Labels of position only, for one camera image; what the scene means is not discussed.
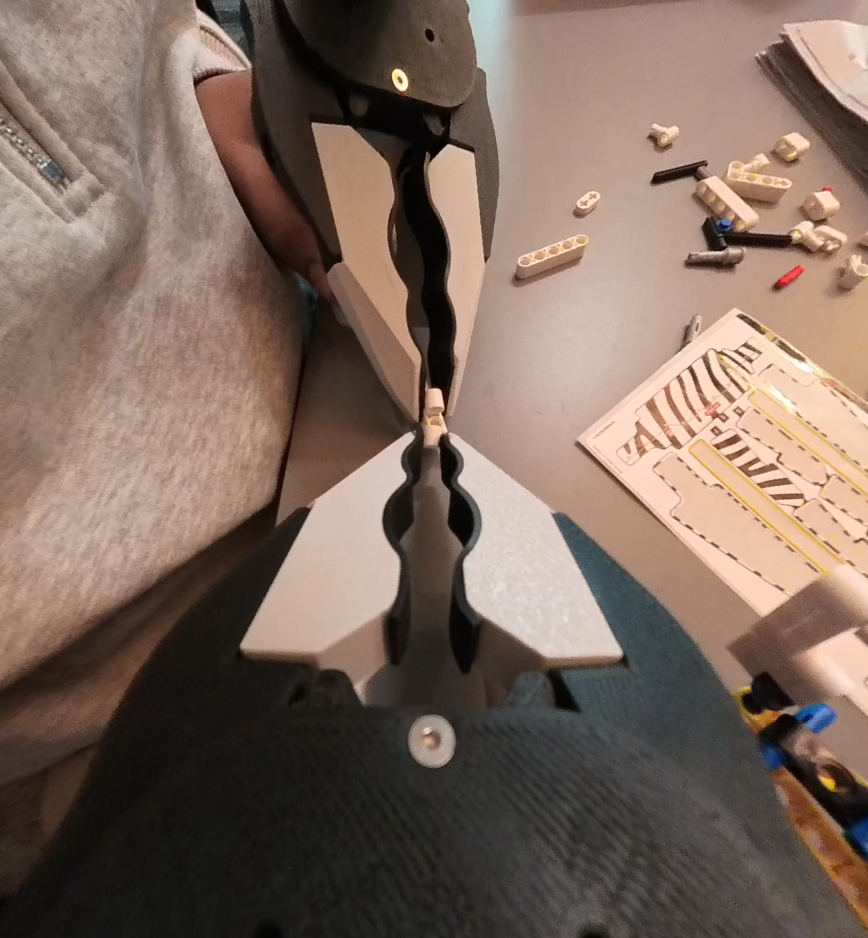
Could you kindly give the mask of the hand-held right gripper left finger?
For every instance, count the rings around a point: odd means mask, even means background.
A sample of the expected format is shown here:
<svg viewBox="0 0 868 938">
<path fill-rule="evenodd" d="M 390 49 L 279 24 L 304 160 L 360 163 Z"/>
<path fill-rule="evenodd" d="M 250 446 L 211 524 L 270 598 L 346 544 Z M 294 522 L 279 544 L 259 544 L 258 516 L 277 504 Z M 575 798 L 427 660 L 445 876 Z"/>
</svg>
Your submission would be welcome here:
<svg viewBox="0 0 868 938">
<path fill-rule="evenodd" d="M 411 620 L 404 537 L 423 438 L 412 430 L 316 499 L 240 643 L 248 659 L 338 671 L 398 664 Z"/>
</svg>

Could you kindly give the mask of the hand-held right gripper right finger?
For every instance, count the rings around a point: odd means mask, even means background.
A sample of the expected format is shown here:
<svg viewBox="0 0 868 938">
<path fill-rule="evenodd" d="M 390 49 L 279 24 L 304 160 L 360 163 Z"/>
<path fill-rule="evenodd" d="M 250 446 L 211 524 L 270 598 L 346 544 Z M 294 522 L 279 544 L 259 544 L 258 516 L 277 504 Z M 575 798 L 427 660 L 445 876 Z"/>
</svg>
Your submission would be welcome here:
<svg viewBox="0 0 868 938">
<path fill-rule="evenodd" d="M 552 509 L 454 433 L 440 439 L 440 470 L 460 547 L 449 614 L 460 671 L 509 690 L 521 674 L 621 662 Z"/>
</svg>

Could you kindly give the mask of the white lego beam with holes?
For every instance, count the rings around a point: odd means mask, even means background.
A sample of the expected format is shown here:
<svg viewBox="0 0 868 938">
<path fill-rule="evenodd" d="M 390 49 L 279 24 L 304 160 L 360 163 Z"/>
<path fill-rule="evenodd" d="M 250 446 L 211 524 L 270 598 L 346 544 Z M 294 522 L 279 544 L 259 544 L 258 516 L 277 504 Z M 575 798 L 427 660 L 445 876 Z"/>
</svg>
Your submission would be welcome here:
<svg viewBox="0 0 868 938">
<path fill-rule="evenodd" d="M 747 161 L 733 160 L 722 181 L 737 196 L 748 201 L 777 204 L 792 188 L 792 180 L 769 174 L 770 158 L 757 154 Z"/>
<path fill-rule="evenodd" d="M 526 254 L 516 262 L 515 278 L 526 280 L 581 261 L 589 239 L 585 234 L 569 236 Z"/>
</svg>

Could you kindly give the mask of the thick white lego beam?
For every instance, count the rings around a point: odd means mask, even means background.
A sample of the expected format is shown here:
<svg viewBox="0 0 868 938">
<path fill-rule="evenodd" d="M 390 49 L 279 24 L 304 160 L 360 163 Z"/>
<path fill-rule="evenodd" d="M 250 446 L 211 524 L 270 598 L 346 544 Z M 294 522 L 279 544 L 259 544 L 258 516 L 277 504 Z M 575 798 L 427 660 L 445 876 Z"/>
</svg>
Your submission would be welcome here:
<svg viewBox="0 0 868 938">
<path fill-rule="evenodd" d="M 714 218 L 728 221 L 735 233 L 748 232 L 759 222 L 757 212 L 715 175 L 697 181 L 695 196 Z"/>
</svg>

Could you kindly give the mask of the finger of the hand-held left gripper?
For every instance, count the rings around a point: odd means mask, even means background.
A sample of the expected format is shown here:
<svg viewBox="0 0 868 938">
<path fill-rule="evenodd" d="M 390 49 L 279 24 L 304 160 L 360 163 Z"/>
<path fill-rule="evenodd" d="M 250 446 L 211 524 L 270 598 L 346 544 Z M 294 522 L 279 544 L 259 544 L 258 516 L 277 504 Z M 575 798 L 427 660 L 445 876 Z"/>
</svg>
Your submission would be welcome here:
<svg viewBox="0 0 868 938">
<path fill-rule="evenodd" d="M 459 399 L 487 256 L 473 152 L 410 149 L 397 171 L 397 270 L 408 291 L 409 335 L 422 383 L 439 388 L 445 413 Z"/>
<path fill-rule="evenodd" d="M 328 270 L 335 302 L 393 402 L 417 423 L 422 358 L 391 244 L 395 172 L 408 143 L 344 124 L 312 123 L 312 133 L 339 244 Z"/>
</svg>

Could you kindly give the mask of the lego instruction booklet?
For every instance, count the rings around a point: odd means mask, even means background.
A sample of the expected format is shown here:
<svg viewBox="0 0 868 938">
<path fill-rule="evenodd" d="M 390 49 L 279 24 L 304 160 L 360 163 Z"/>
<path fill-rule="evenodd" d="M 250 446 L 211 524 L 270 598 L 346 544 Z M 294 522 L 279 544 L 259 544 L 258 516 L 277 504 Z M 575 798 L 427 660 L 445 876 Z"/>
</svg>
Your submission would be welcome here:
<svg viewBox="0 0 868 938">
<path fill-rule="evenodd" d="M 868 192 L 868 24 L 786 24 L 756 60 Z"/>
</svg>

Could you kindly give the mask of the white lego connector assembly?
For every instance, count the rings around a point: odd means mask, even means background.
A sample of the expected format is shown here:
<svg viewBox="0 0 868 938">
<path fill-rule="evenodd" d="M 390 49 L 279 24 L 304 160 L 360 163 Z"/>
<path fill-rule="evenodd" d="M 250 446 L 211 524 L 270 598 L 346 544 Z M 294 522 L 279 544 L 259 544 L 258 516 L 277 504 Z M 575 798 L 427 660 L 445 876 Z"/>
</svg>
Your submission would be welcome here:
<svg viewBox="0 0 868 938">
<path fill-rule="evenodd" d="M 428 386 L 421 416 L 421 430 L 425 449 L 436 449 L 447 435 L 444 398 L 440 388 Z"/>
</svg>

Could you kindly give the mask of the zebra sticker sheet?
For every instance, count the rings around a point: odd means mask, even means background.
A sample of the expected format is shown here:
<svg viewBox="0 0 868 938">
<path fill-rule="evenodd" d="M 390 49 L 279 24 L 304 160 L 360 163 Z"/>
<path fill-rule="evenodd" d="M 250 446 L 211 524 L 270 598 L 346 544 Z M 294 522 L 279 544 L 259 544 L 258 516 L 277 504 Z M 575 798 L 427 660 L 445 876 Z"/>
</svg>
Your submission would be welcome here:
<svg viewBox="0 0 868 938">
<path fill-rule="evenodd" d="M 868 583 L 868 402 L 743 311 L 577 443 L 761 616 L 836 567 Z"/>
</svg>

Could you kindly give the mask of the lego airplane model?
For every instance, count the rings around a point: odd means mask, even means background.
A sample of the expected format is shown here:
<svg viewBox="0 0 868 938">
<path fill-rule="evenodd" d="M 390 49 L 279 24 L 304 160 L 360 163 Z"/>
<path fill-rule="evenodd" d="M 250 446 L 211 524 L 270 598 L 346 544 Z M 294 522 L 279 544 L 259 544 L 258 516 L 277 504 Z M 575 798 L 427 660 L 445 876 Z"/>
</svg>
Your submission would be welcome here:
<svg viewBox="0 0 868 938">
<path fill-rule="evenodd" d="M 852 638 L 868 650 L 868 580 L 839 566 L 809 583 L 734 640 L 750 676 L 737 696 L 790 821 L 868 933 L 868 782 L 823 734 L 833 699 L 855 682 L 825 646 Z"/>
</svg>

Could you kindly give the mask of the beige cloth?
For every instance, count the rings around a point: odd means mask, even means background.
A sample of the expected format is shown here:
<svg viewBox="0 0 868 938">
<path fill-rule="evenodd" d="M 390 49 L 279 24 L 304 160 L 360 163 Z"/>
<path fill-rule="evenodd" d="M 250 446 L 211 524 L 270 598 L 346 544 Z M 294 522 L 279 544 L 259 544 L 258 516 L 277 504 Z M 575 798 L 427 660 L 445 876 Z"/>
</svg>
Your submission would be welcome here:
<svg viewBox="0 0 868 938">
<path fill-rule="evenodd" d="M 66 551 L 0 551 L 0 896 L 61 823 L 135 674 L 271 533 L 264 510 L 209 546 L 146 531 Z"/>
</svg>

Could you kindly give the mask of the person's left hand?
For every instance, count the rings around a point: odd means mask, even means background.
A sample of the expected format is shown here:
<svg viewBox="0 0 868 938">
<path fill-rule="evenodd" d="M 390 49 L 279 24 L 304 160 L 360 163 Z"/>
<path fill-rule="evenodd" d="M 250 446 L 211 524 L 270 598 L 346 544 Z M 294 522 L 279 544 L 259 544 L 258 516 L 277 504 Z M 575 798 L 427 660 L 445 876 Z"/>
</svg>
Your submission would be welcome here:
<svg viewBox="0 0 868 938">
<path fill-rule="evenodd" d="M 265 251 L 332 302 L 315 234 L 280 185 L 256 133 L 252 72 L 206 77 L 195 86 L 195 97 L 217 157 Z"/>
</svg>

